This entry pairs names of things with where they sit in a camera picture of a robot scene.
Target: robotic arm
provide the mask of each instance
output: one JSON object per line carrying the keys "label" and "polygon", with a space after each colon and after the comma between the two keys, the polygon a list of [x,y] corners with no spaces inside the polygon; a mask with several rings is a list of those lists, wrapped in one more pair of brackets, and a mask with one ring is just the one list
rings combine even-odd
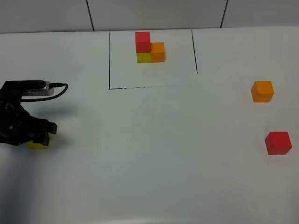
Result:
{"label": "robotic arm", "polygon": [[[65,86],[64,90],[48,98],[22,99],[23,96],[50,96],[54,88]],[[0,90],[0,143],[20,145],[33,141],[42,146],[49,145],[49,133],[56,134],[57,125],[46,119],[32,117],[21,102],[39,102],[63,95],[68,84],[45,81],[6,81]]]}

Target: black line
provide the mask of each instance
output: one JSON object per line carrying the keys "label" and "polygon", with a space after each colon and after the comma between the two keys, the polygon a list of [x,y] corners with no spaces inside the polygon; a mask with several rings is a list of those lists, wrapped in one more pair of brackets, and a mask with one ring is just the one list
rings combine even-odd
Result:
{"label": "black line", "polygon": [[92,15],[90,14],[90,10],[89,10],[88,0],[86,0],[86,5],[87,5],[88,13],[89,13],[90,22],[92,23],[92,27],[93,27],[93,20],[92,20]]}
{"label": "black line", "polygon": [[225,17],[225,13],[226,13],[226,8],[227,7],[228,7],[228,0],[226,0],[226,4],[225,4],[224,13],[223,13],[223,17],[222,17],[222,20],[221,20],[220,28],[222,28],[224,17]]}
{"label": "black line", "polygon": [[110,88],[111,44],[110,43],[111,43],[111,31],[109,31],[109,89],[111,89]]}
{"label": "black line", "polygon": [[196,62],[196,55],[195,55],[195,47],[194,47],[194,39],[193,39],[193,31],[191,30],[192,33],[192,43],[193,43],[193,51],[194,51],[194,59],[195,59],[195,66],[196,66],[196,73],[198,74],[197,71],[197,62]]}
{"label": "black line", "polygon": [[112,88],[112,89],[110,89],[110,90],[129,90],[129,89],[143,89],[143,88],[155,88],[155,87],[167,87],[167,85],[141,86],[141,87],[125,87],[125,88]]}

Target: white wall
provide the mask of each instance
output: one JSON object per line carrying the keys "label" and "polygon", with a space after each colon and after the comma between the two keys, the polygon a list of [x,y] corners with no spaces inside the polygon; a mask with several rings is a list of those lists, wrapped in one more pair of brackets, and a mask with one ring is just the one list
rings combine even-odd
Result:
{"label": "white wall", "polygon": [[299,0],[228,0],[222,27],[299,25]]}
{"label": "white wall", "polygon": [[85,0],[0,0],[0,33],[92,30]]}
{"label": "white wall", "polygon": [[94,29],[218,28],[226,0],[88,0]]}

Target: block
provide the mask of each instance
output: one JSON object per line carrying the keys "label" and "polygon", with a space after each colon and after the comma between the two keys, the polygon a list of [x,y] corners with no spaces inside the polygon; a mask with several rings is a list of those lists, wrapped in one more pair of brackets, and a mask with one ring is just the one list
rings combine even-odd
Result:
{"label": "block", "polygon": [[151,62],[165,62],[165,47],[163,42],[151,43]]}
{"label": "block", "polygon": [[255,81],[251,89],[251,95],[253,102],[256,103],[267,103],[270,102],[274,90],[271,81]]}
{"label": "block", "polygon": [[33,141],[27,142],[27,146],[31,149],[48,149],[49,146],[44,146],[41,143],[34,143]]}
{"label": "block", "polygon": [[285,155],[292,148],[288,132],[270,132],[265,143],[269,155]]}
{"label": "block", "polygon": [[137,53],[137,63],[150,63],[150,53]]}
{"label": "block", "polygon": [[136,32],[136,53],[150,53],[150,33]]}
{"label": "block", "polygon": [[48,149],[49,142],[50,142],[51,134],[48,133],[47,135],[41,136],[36,141],[29,141],[27,142],[27,146],[31,149]]}

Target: tile grout line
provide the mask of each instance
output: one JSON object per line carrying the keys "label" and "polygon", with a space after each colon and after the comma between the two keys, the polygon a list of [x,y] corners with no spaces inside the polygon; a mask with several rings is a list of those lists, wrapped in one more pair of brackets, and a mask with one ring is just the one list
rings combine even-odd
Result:
{"label": "tile grout line", "polygon": [[86,0],[86,5],[87,5],[87,9],[88,9],[88,14],[89,14],[90,22],[92,23],[92,27],[93,27],[93,20],[92,20],[92,15],[90,14],[90,10],[89,10],[88,0]]}
{"label": "tile grout line", "polygon": [[222,25],[223,25],[223,21],[224,21],[224,17],[225,17],[225,13],[226,13],[226,9],[228,7],[228,0],[226,0],[226,4],[225,4],[225,8],[224,8],[224,12],[223,12],[223,17],[222,17],[222,20],[221,20],[221,24],[220,24],[220,28],[222,28]]}

